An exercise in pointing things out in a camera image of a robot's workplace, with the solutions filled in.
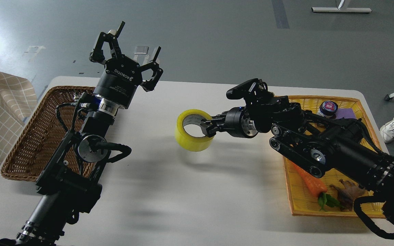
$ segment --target robotic arm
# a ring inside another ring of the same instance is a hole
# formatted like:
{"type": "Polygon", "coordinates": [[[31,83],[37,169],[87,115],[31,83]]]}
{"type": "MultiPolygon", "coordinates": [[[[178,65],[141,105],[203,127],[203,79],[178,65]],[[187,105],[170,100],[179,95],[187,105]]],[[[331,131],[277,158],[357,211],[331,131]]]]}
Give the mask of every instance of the robotic arm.
{"type": "Polygon", "coordinates": [[[360,197],[354,210],[375,234],[394,239],[394,233],[378,228],[361,210],[361,204],[385,202],[383,214],[394,225],[394,156],[377,148],[366,126],[356,119],[327,119],[300,103],[289,102],[288,96],[275,97],[267,84],[257,78],[226,92],[228,99],[244,99],[246,106],[232,108],[203,121],[203,133],[212,137],[227,132],[234,137],[252,138],[272,131],[270,146],[314,177],[322,177],[335,168],[360,186],[374,191],[374,196],[360,197]],[[311,123],[325,126],[324,131],[311,123]],[[360,144],[366,139],[375,150],[360,144]]]}
{"type": "Polygon", "coordinates": [[[63,228],[78,221],[79,213],[89,213],[100,198],[102,191],[98,183],[106,163],[116,162],[128,156],[130,147],[105,140],[109,126],[114,124],[118,109],[127,109],[138,85],[145,91],[154,90],[163,70],[156,62],[160,47],[153,52],[151,62],[144,66],[121,53],[117,38],[124,27],[100,33],[89,60],[105,66],[104,72],[93,94],[75,96],[72,103],[56,107],[56,116],[66,134],[36,181],[37,192],[43,195],[30,218],[22,226],[15,240],[0,240],[0,246],[31,245],[55,246],[55,241],[64,235],[63,228]],[[105,60],[103,44],[108,43],[111,58],[105,60]],[[150,80],[142,79],[142,72],[151,69],[150,80]],[[67,127],[60,117],[59,109],[74,107],[72,124],[67,127]],[[77,117],[84,119],[80,131],[75,130],[77,117]],[[80,173],[67,167],[67,152],[76,154],[80,173]],[[120,151],[111,157],[111,151],[120,151]],[[95,163],[88,177],[83,177],[83,164],[95,163]]]}

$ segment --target jar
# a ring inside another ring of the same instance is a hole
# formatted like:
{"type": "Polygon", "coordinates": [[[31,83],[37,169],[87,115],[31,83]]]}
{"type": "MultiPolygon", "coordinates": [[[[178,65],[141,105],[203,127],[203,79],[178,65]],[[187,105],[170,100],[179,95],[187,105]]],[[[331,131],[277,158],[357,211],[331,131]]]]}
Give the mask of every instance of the jar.
{"type": "Polygon", "coordinates": [[[317,114],[326,118],[335,117],[335,113],[337,112],[338,105],[333,101],[324,101],[317,111],[317,114]]]}

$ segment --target toy carrot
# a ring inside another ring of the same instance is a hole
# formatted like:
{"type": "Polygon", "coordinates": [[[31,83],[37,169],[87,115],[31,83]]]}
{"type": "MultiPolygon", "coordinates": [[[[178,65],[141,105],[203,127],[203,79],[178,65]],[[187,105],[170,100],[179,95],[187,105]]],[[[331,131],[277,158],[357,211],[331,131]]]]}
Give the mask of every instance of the toy carrot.
{"type": "Polygon", "coordinates": [[[294,164],[294,169],[303,179],[306,187],[310,191],[311,195],[317,197],[317,202],[320,205],[320,210],[324,210],[324,206],[327,205],[329,207],[342,207],[340,202],[333,198],[331,195],[327,194],[328,188],[326,187],[325,183],[322,180],[313,177],[311,174],[294,164]]]}

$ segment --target gray floor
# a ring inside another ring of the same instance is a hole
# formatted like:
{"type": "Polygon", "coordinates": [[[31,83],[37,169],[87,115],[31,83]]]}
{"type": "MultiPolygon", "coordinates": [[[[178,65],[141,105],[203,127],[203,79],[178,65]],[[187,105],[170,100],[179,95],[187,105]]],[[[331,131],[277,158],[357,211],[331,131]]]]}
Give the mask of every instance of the gray floor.
{"type": "Polygon", "coordinates": [[[383,97],[394,92],[394,1],[350,3],[370,14],[313,13],[312,6],[334,1],[0,0],[0,70],[28,78],[37,95],[56,76],[99,77],[102,66],[89,62],[89,52],[100,31],[124,20],[122,50],[133,57],[136,45],[161,46],[162,80],[258,77],[358,90],[379,126],[391,120],[394,99],[383,97]],[[44,48],[27,53],[30,46],[44,48]]]}

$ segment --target wicker basket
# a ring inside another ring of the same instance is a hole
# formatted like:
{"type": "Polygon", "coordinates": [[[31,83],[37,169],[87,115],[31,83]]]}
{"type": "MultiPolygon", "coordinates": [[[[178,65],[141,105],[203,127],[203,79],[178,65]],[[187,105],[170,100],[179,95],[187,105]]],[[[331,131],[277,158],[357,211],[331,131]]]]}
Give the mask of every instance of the wicker basket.
{"type": "MultiPolygon", "coordinates": [[[[56,86],[48,90],[7,156],[1,168],[2,176],[12,180],[36,181],[65,135],[56,118],[56,106],[73,102],[75,93],[92,93],[93,90],[94,87],[82,86],[56,86]]],[[[62,107],[60,112],[64,123],[70,126],[74,108],[62,107]]],[[[82,124],[82,120],[77,120],[76,130],[82,124]]],[[[69,162],[68,167],[78,173],[73,151],[67,153],[65,160],[69,162]]],[[[93,167],[93,163],[84,163],[83,176],[87,177],[93,167]]]]}
{"type": "MultiPolygon", "coordinates": [[[[302,105],[303,110],[311,110],[313,112],[317,112],[320,104],[323,101],[330,100],[334,101],[338,104],[339,108],[342,109],[352,109],[355,116],[357,118],[361,118],[362,122],[367,126],[369,133],[372,137],[375,145],[380,148],[380,144],[378,138],[373,130],[372,124],[370,123],[366,112],[364,111],[360,101],[355,98],[343,98],[343,97],[327,97],[327,96],[289,96],[291,102],[297,102],[302,105]]],[[[371,149],[370,145],[366,142],[365,139],[361,141],[363,146],[371,149]]],[[[353,211],[345,211],[341,212],[337,207],[328,207],[325,206],[327,212],[319,211],[320,206],[317,203],[317,198],[314,198],[305,183],[303,182],[300,175],[293,168],[294,163],[290,160],[284,159],[284,168],[286,174],[286,183],[289,197],[289,204],[291,208],[292,215],[309,215],[309,216],[339,216],[339,217],[357,217],[355,212],[353,211]]],[[[343,180],[351,180],[341,172],[331,169],[326,172],[325,176],[321,178],[321,180],[329,186],[333,184],[337,187],[344,188],[344,186],[338,182],[339,179],[343,180]]],[[[337,191],[334,188],[328,188],[328,194],[337,198],[337,191]]],[[[363,211],[369,215],[371,218],[384,218],[382,215],[382,203],[372,203],[372,204],[362,204],[361,208],[363,211]]]]}

